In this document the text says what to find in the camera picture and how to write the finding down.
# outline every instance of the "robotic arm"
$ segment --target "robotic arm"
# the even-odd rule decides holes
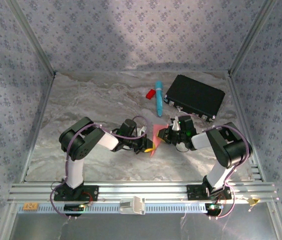
[[[65,184],[56,189],[55,201],[86,201],[90,196],[84,195],[84,193],[98,192],[97,186],[92,189],[93,187],[83,184],[84,158],[97,144],[112,152],[124,149],[124,146],[127,146],[128,150],[134,150],[136,154],[150,152],[153,149],[153,142],[147,138],[146,134],[143,137],[133,135],[134,131],[137,134],[137,124],[131,119],[126,119],[119,129],[115,129],[116,136],[113,136],[97,127],[88,117],[82,118],[60,135],[61,149],[67,152],[73,137],[89,125],[91,126],[82,131],[70,146],[69,156],[71,159],[67,162],[67,178]],[[90,195],[94,201],[97,200],[97,194]]]
[[[172,125],[159,131],[159,138],[168,144],[176,146],[183,143],[191,151],[212,147],[217,159],[211,172],[204,176],[202,185],[188,186],[189,200],[206,200],[217,196],[220,192],[227,193],[224,186],[225,178],[234,166],[242,162],[247,154],[246,145],[237,133],[236,126],[229,122],[222,128],[213,128],[197,134],[189,115],[171,120]],[[253,150],[249,142],[248,147],[248,157],[250,157]]]
[[[221,192],[227,199],[231,199],[230,191],[225,187],[224,181],[231,170],[242,163],[247,154],[246,145],[237,133],[238,131],[235,131],[237,130],[235,125],[230,122],[222,128],[213,128],[197,134],[189,115],[175,117],[171,120],[172,124],[168,128],[159,131],[159,138],[175,146],[184,144],[191,151],[212,147],[217,159],[211,172],[204,176],[201,185],[187,186],[188,200],[213,200]],[[70,147],[69,156],[71,160],[68,161],[67,165],[67,179],[64,185],[56,189],[55,201],[86,201],[88,196],[84,196],[85,192],[98,192],[98,186],[84,186],[82,176],[83,158],[90,153],[95,145],[99,144],[113,152],[127,146],[129,150],[134,150],[136,154],[153,150],[153,142],[147,138],[146,134],[142,137],[133,135],[137,129],[135,121],[126,119],[121,127],[115,130],[116,136],[113,136],[93,125],[93,121],[88,117],[84,117],[61,134],[59,138],[61,149],[67,152],[74,135],[88,125],[92,126],[82,131]],[[248,155],[251,156],[253,153],[252,147],[249,143],[248,146]],[[92,199],[96,201],[97,194],[94,194]]]

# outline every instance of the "red block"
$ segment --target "red block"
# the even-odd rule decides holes
[[[146,98],[151,99],[155,95],[156,91],[154,89],[151,89],[147,94]]]

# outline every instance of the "marble surface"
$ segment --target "marble surface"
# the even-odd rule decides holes
[[[27,181],[58,181],[64,177],[65,153],[58,138],[69,126],[87,116],[108,129],[119,127],[125,119],[142,115],[151,124],[166,124],[170,117],[180,115],[173,107],[163,105],[163,116],[157,117],[155,98],[148,100],[146,93],[155,81],[163,82],[163,93],[177,74],[204,82],[226,93],[215,125],[234,122],[239,128],[238,116],[223,72],[89,72],[58,73],[54,80],[43,123],[32,152]],[[139,126],[144,122],[137,120]],[[200,133],[210,126],[195,119]],[[152,137],[152,126],[149,126]],[[200,181],[213,167],[212,148],[178,152],[173,145],[161,143],[153,155],[121,150],[111,152],[96,146],[85,158],[85,181]],[[249,163],[242,166],[233,180],[251,178]]]

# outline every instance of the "patterned wall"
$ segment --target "patterned wall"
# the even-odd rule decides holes
[[[235,77],[268,181],[282,200],[282,0]]]
[[[10,184],[20,179],[50,80],[0,0],[0,215]]]
[[[263,1],[19,3],[54,69],[83,72],[226,70]]]

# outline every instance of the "blue marker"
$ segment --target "blue marker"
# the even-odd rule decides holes
[[[163,88],[162,82],[157,81],[155,83],[155,91],[156,91],[156,109],[157,109],[157,115],[159,117],[161,117],[163,113],[162,88]]]

